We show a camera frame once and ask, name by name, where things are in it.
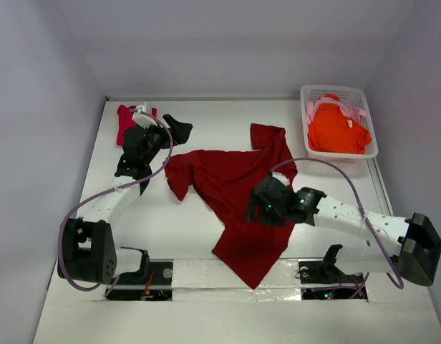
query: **white table surface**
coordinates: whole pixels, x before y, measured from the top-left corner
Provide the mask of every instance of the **white table surface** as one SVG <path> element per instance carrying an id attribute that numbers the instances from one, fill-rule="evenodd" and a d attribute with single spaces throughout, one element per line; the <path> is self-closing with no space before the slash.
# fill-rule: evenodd
<path id="1" fill-rule="evenodd" d="M 117 108 L 138 103 L 106 103 L 82 199 L 109 187 L 122 153 L 115 145 Z M 306 156 L 298 101 L 164 101 L 153 105 L 159 117 L 170 113 L 194 125 L 189 141 L 176 147 L 174 154 L 201 148 L 249 151 L 249 126 L 262 123 L 284 127 L 292 155 Z M 166 154 L 166 150 L 158 153 L 153 170 Z M 372 161 L 339 166 L 353 179 L 367 209 L 387 212 L 387 199 Z M 297 168 L 294 189 L 310 186 L 354 204 L 346 181 L 336 171 L 310 162 L 298 163 Z M 300 285 L 293 278 L 296 259 L 322 257 L 331 244 L 362 244 L 348 234 L 297 225 L 282 259 L 252 292 L 211 253 L 223 224 L 193 189 L 179 202 L 164 173 L 150 181 L 113 230 L 122 246 L 147 249 L 152 259 L 175 259 L 173 287 L 180 288 L 175 300 L 109 302 L 102 297 L 103 287 L 78 292 L 54 274 L 35 343 L 170 343 L 181 339 L 184 343 L 441 343 L 440 324 L 427 288 L 405 282 L 405 288 L 397 290 L 383 274 L 370 277 L 369 302 L 300 301 Z"/>

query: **pink shirt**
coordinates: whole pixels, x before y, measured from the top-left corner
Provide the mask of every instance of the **pink shirt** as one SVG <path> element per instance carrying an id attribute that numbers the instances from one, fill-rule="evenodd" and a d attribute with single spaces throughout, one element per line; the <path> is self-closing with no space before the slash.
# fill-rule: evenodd
<path id="1" fill-rule="evenodd" d="M 313 122 L 313 118 L 316 115 L 316 111 L 318 110 L 321 104 L 335 104 L 340 107 L 341 113 L 347 117 L 352 118 L 358 124 L 361 123 L 361 120 L 367 117 L 367 111 L 363 109 L 359 109 L 358 107 L 354 107 L 351 105 L 345 105 L 332 97 L 320 97 L 316 102 L 307 102 L 305 104 L 306 109 L 306 124 L 309 126 L 311 122 Z"/>

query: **clothing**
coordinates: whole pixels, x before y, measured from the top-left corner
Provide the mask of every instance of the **clothing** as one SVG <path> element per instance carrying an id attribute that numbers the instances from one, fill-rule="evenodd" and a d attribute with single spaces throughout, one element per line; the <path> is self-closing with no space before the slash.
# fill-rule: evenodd
<path id="1" fill-rule="evenodd" d="M 136 122 L 132 119 L 133 110 L 135 106 L 126 107 L 125 105 L 119 106 L 117 114 L 119 115 L 119 131 L 117 133 L 117 145 L 123 145 L 123 133 L 129 128 L 136 125 Z M 157 109 L 152 108 L 152 116 L 157 117 Z"/>
<path id="2" fill-rule="evenodd" d="M 335 104 L 340 107 L 341 113 L 350 117 L 356 122 L 360 124 L 361 120 L 367 117 L 367 111 L 363 109 L 359 109 L 358 107 L 354 107 L 351 105 L 345 105 L 340 102 L 340 98 L 336 95 L 325 95 L 324 97 L 320 97 L 315 103 L 307 102 L 305 104 L 306 109 L 306 124 L 309 126 L 316 115 L 317 110 L 321 104 Z"/>
<path id="3" fill-rule="evenodd" d="M 319 152 L 365 154 L 365 147 L 372 142 L 369 131 L 345 116 L 339 99 L 335 100 L 318 105 L 308 128 L 310 148 Z"/>
<path id="4" fill-rule="evenodd" d="M 284 227 L 246 222 L 251 190 L 272 167 L 292 159 L 285 133 L 283 128 L 252 124 L 256 151 L 195 150 L 173 156 L 165 167 L 168 185 L 180 201 L 193 185 L 225 224 L 213 253 L 253 289 L 287 248 L 294 227 L 290 221 Z M 295 163 L 288 163 L 277 172 L 292 184 L 297 169 Z"/>

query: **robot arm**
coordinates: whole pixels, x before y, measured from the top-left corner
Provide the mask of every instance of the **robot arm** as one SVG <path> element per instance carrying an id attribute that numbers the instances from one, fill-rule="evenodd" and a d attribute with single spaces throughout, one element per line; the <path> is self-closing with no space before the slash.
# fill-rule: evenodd
<path id="1" fill-rule="evenodd" d="M 106 194 L 88 210 L 70 219 L 63 233 L 63 260 L 69 276 L 74 280 L 108 284 L 113 277 L 123 273 L 147 276 L 149 256 L 147 251 L 133 248 L 116 248 L 112 229 L 127 207 L 142 195 L 149 181 L 143 181 L 127 188 L 121 185 L 150 176 L 150 162 L 160 149 L 170 147 L 166 130 L 144 116 L 149 113 L 150 104 L 135 108 L 132 119 L 138 124 L 124 132 L 124 153 L 117 165 L 112 187 L 116 192 Z M 173 145 L 187 142 L 193 126 L 180 123 L 170 115 L 163 119 L 169 125 Z M 58 266 L 58 275 L 64 274 Z"/>
<path id="2" fill-rule="evenodd" d="M 274 226 L 285 220 L 295 224 L 309 224 L 335 229 L 376 243 L 357 207 L 344 204 L 312 188 L 301 188 L 296 193 L 268 174 L 251 192 L 247 221 L 257 220 Z M 378 233 L 397 271 L 406 280 L 417 285 L 432 285 L 441 253 L 441 239 L 430 220 L 421 214 L 411 219 L 367 214 Z M 332 245 L 321 264 L 306 274 L 325 274 L 327 277 L 360 272 L 391 272 L 378 246 L 357 248 Z"/>

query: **white plastic basket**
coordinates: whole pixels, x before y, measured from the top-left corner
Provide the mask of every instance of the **white plastic basket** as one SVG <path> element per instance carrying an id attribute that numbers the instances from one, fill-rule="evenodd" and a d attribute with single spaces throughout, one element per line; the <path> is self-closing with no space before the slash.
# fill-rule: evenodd
<path id="1" fill-rule="evenodd" d="M 320 97 L 331 93 L 340 98 L 340 101 L 346 105 L 352 105 L 361 108 L 367 112 L 367 118 L 360 123 L 370 132 L 372 142 L 365 147 L 365 154 L 348 154 L 348 153 L 329 153 L 318 152 L 309 147 L 308 142 L 308 126 L 306 125 L 306 102 L 316 102 Z M 378 154 L 377 138 L 373 129 L 372 117 L 370 116 L 369 106 L 365 94 L 359 88 L 333 85 L 305 85 L 300 89 L 301 100 L 301 120 L 304 128 L 305 147 L 308 151 L 308 157 L 319 158 L 333 161 L 357 161 L 359 159 L 374 158 Z"/>

